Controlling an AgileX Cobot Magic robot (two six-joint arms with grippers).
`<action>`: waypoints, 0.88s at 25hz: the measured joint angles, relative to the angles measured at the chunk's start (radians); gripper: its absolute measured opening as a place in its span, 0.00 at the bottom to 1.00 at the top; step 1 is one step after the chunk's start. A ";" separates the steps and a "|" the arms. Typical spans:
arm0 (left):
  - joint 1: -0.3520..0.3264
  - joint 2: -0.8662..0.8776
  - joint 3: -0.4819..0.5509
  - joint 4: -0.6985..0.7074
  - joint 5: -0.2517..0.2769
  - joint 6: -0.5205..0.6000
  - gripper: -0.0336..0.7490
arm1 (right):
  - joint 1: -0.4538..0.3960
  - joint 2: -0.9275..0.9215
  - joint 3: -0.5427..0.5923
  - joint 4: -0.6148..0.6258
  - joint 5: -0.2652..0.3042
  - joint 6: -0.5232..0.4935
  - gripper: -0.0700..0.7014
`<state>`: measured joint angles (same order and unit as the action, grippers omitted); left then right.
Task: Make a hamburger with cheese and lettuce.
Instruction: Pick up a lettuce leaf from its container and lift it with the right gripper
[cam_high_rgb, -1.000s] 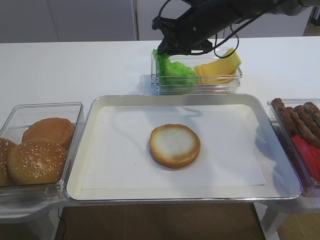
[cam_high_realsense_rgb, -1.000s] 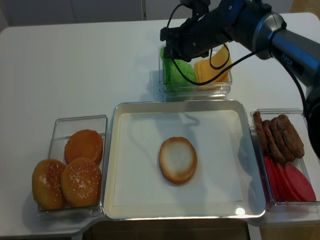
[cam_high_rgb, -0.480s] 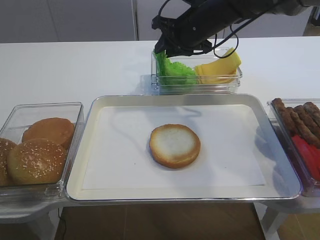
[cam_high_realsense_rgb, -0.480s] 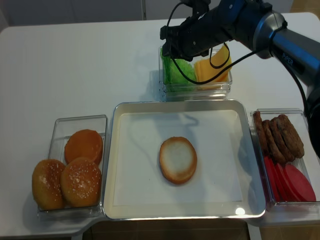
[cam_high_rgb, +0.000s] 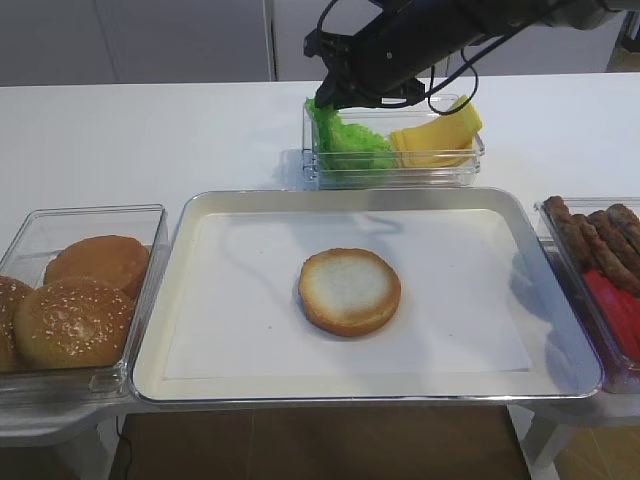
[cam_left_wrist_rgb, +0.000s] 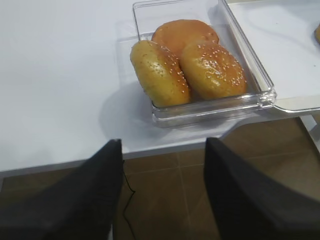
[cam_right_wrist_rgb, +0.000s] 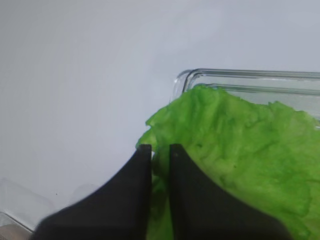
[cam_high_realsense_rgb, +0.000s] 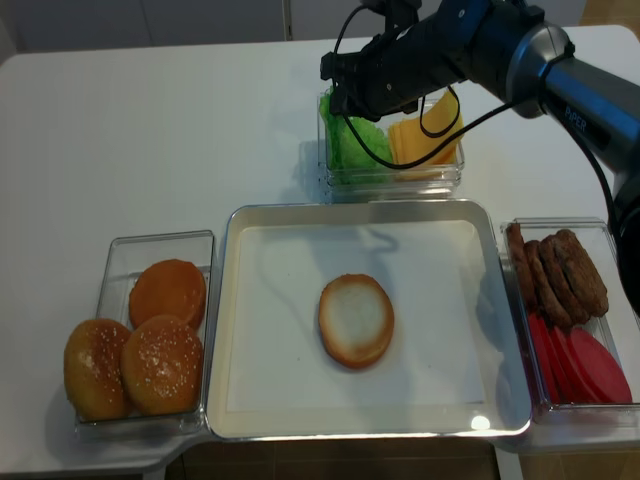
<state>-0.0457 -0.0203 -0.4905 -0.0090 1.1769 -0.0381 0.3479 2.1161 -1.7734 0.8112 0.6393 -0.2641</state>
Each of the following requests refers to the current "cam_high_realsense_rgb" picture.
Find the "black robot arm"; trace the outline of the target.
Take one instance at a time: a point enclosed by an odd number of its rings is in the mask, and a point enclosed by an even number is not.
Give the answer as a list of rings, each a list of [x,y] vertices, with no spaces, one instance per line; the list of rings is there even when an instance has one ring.
[[[639,303],[639,88],[577,59],[567,33],[523,1],[444,1],[427,18],[416,1],[363,1],[385,31],[361,51],[331,51],[320,76],[330,111],[350,121],[413,113],[427,94],[472,81],[524,118],[554,117],[597,175],[621,284]]]

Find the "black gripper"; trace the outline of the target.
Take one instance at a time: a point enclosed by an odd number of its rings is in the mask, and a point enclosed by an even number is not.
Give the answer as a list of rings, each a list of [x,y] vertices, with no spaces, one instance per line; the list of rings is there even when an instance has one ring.
[[[415,112],[417,96],[407,93],[404,84],[412,66],[411,54],[410,41],[387,35],[375,36],[358,52],[326,53],[321,58],[320,77],[333,84],[329,111],[371,121]]]

